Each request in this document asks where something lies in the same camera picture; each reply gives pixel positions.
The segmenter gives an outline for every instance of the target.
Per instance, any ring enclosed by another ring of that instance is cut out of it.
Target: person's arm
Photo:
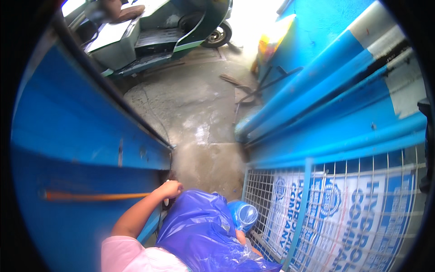
[[[128,209],[116,222],[112,236],[130,236],[137,238],[154,209],[165,199],[175,198],[183,190],[178,181],[168,181],[155,189],[149,196]]]
[[[239,240],[239,242],[241,243],[241,245],[245,245],[246,244],[246,237],[244,236],[243,231],[239,231],[238,229],[236,229],[236,238],[237,240]],[[252,247],[252,251],[254,253],[257,253],[258,255],[260,255],[261,257],[263,257],[263,254],[261,254],[258,250],[256,250],[254,247]]]

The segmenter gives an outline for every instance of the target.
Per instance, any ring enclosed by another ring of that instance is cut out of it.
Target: blue painted wall
[[[426,118],[417,102],[425,87],[400,28],[379,2],[343,28],[304,70],[272,86],[276,95],[262,109],[236,125],[237,139],[250,150],[249,166],[340,161],[424,141]]]
[[[100,271],[101,242],[138,199],[49,202],[39,196],[41,190],[151,192],[159,186],[159,171],[170,165],[170,150],[122,112],[58,46],[48,51],[19,97],[11,147],[18,204],[52,271]],[[139,241],[152,234],[159,214],[160,207]]]
[[[306,66],[372,2],[373,0],[294,0],[280,17],[295,13],[296,19],[270,65],[281,65],[286,71]],[[260,67],[261,77],[265,68]],[[272,70],[265,83],[278,77],[279,73]],[[264,102],[268,102],[292,78],[289,76],[264,90]]]

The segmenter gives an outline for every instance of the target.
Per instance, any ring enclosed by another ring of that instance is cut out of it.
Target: metal grate
[[[266,259],[281,263],[296,241],[288,271],[394,271],[418,233],[425,172],[423,144],[313,165],[300,221],[304,168],[250,169],[243,200],[259,217],[248,237]],[[298,223],[302,231],[293,237]]]

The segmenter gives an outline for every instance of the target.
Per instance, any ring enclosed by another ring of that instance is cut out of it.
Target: wet floor
[[[228,21],[241,52],[198,47],[174,66],[126,78],[120,87],[139,115],[177,145],[172,170],[186,188],[217,191],[229,201],[241,197],[246,156],[234,140],[234,85],[219,75],[227,73],[255,89],[249,68],[281,2],[235,1]],[[248,109],[241,107],[238,116]]]
[[[176,145],[172,170],[186,188],[217,191],[230,201],[241,197],[246,160],[234,140],[234,85],[221,73],[256,85],[246,67],[221,60],[138,74],[124,98]]]

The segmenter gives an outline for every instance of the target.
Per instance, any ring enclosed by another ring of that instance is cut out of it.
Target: hand
[[[156,191],[162,194],[163,198],[175,198],[181,194],[183,189],[184,187],[180,182],[171,180],[162,184]]]
[[[244,236],[243,231],[239,231],[238,229],[236,229],[236,238],[242,245],[246,244],[246,237]]]

